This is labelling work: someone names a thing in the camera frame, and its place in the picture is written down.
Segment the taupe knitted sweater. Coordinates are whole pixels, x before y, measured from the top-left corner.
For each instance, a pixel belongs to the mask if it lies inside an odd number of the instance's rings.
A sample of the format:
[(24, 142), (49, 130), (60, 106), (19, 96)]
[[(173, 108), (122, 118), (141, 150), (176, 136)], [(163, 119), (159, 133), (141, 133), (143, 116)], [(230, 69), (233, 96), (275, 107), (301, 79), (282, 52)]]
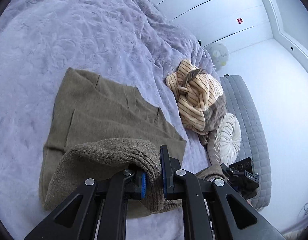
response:
[(130, 217), (180, 208), (179, 200), (164, 198), (162, 145), (171, 157), (183, 159), (186, 141), (136, 87), (69, 68), (55, 99), (43, 148), (39, 180), (43, 208), (54, 209), (83, 180), (108, 179), (130, 164), (147, 174), (146, 196), (131, 205)]

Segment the grey quilted bed mat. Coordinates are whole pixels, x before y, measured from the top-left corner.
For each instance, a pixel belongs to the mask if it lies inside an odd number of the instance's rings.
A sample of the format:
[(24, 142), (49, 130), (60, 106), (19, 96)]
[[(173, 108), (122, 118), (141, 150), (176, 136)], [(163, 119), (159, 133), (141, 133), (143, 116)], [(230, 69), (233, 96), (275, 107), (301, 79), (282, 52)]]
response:
[(241, 146), (237, 161), (250, 157), (254, 172), (259, 174), (260, 185), (252, 206), (261, 210), (270, 204), (271, 165), (265, 134), (253, 98), (239, 75), (220, 78), (227, 99), (227, 111), (236, 116), (241, 128)]

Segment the white round patterned ball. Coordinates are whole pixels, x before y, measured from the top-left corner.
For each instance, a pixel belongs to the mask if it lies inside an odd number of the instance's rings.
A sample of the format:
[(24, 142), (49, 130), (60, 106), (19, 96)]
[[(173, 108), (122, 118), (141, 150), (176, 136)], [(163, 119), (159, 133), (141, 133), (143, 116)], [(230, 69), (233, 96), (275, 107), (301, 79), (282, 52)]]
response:
[(223, 43), (213, 42), (204, 48), (209, 53), (216, 71), (223, 68), (229, 61), (229, 51)]

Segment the lavender embossed bed blanket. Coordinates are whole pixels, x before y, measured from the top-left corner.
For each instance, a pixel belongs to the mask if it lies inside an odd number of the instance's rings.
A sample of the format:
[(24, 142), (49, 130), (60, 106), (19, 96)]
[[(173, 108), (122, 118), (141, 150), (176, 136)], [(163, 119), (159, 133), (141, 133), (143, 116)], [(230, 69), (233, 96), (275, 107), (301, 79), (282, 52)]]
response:
[(38, 197), (42, 149), (70, 67), (137, 87), (187, 141), (183, 168), (208, 166), (164, 82), (183, 59), (213, 71), (197, 39), (150, 0), (11, 1), (0, 17), (0, 220), (15, 239), (46, 216)]

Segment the beige striped plush garment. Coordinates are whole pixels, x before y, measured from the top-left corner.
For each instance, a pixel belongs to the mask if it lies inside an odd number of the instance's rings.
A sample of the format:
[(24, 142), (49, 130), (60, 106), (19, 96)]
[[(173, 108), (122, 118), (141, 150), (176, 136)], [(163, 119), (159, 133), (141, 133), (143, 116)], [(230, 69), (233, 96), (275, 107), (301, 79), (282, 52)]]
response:
[(183, 60), (165, 79), (173, 92), (182, 124), (198, 134), (203, 146), (227, 113), (226, 96), (220, 81), (204, 69)]

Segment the white wardrobe with drawers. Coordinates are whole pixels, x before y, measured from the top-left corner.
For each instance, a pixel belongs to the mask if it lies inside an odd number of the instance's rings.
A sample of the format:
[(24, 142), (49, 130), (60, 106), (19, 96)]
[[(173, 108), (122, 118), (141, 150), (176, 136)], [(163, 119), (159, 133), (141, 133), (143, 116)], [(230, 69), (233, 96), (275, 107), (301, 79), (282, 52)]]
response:
[(207, 48), (223, 43), (234, 52), (272, 38), (262, 0), (151, 0), (174, 25)]

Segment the round white pleated cushion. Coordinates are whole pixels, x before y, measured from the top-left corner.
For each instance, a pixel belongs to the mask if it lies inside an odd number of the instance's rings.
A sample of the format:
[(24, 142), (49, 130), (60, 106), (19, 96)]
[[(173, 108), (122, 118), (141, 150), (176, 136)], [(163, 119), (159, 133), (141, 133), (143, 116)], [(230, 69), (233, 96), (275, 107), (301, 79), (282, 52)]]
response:
[(221, 118), (219, 126), (209, 132), (207, 154), (211, 165), (235, 163), (241, 146), (241, 128), (238, 119), (232, 113)]

